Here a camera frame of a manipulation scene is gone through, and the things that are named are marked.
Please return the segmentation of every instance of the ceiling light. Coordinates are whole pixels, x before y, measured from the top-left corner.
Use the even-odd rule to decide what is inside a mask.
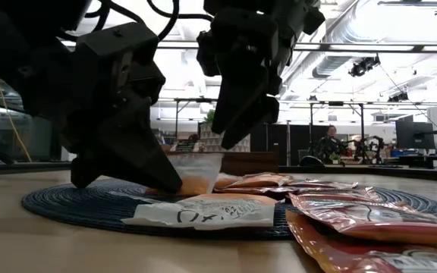
[[[409,97],[407,96],[407,92],[401,92],[395,96],[388,98],[387,102],[403,102],[408,100]]]
[[[348,71],[348,73],[352,77],[362,77],[366,72],[371,71],[377,65],[380,65],[379,55],[374,58],[363,58],[362,61],[354,63],[354,66],[350,71]]]

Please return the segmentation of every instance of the monitor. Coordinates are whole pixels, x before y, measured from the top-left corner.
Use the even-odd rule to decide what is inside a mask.
[[[435,149],[432,124],[423,122],[396,121],[395,130],[399,149]]]

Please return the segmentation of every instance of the table surface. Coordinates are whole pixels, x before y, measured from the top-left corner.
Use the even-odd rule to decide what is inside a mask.
[[[437,182],[372,175],[297,175],[417,193]],[[182,240],[100,231],[50,221],[20,206],[23,195],[65,184],[68,171],[0,176],[0,272],[321,272],[295,241]]]

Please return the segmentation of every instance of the snack pouch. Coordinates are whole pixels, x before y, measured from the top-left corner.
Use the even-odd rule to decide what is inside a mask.
[[[255,194],[271,197],[276,200],[282,200],[289,197],[289,193],[322,199],[341,199],[352,201],[366,201],[366,202],[381,202],[380,198],[372,187],[363,189],[344,189],[339,190],[335,188],[306,188],[306,187],[242,187],[242,188],[225,188],[214,189],[215,193],[243,193]]]
[[[286,212],[297,242],[326,273],[437,273],[437,246],[358,240]]]
[[[276,201],[246,194],[203,194],[176,203],[138,205],[125,224],[213,231],[238,227],[271,227]]]
[[[168,155],[168,160],[180,176],[183,185],[177,195],[198,195],[211,193],[222,167],[221,153],[187,153]],[[166,194],[147,189],[146,194]]]
[[[288,181],[285,186],[288,187],[309,187],[309,188],[334,188],[334,189],[353,189],[357,187],[358,182],[332,182],[332,181],[320,181],[320,180],[291,180]]]
[[[218,174],[217,181],[215,182],[215,188],[220,189],[220,188],[228,187],[233,183],[239,181],[240,179],[242,179],[242,177],[240,176],[220,173]]]
[[[225,183],[216,185],[215,188],[232,188],[232,187],[280,187],[286,184],[288,181],[292,181],[292,177],[289,175],[273,174],[273,173],[261,173],[261,174],[248,174],[244,175],[241,179],[235,181],[232,184],[226,185]]]
[[[295,193],[304,198],[316,199],[335,199],[346,201],[364,201],[364,202],[382,202],[383,199],[377,195],[373,187],[365,187],[363,189],[321,189],[307,190]]]
[[[404,203],[307,199],[290,194],[305,215],[344,235],[401,243],[437,245],[437,217]]]

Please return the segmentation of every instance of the round placemat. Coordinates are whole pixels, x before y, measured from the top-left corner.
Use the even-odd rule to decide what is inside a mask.
[[[220,231],[196,231],[192,228],[169,228],[125,225],[123,218],[132,218],[142,200],[119,195],[124,193],[166,202],[176,202],[183,197],[147,196],[144,187],[121,180],[100,180],[85,189],[72,184],[37,190],[25,196],[21,203],[37,215],[89,228],[99,228],[134,234],[229,240],[286,240],[294,239],[286,222],[285,211],[297,211],[291,204],[279,203],[275,207],[274,227],[233,228]],[[404,201],[420,212],[437,216],[437,202],[422,196],[397,190],[376,187],[385,202]]]

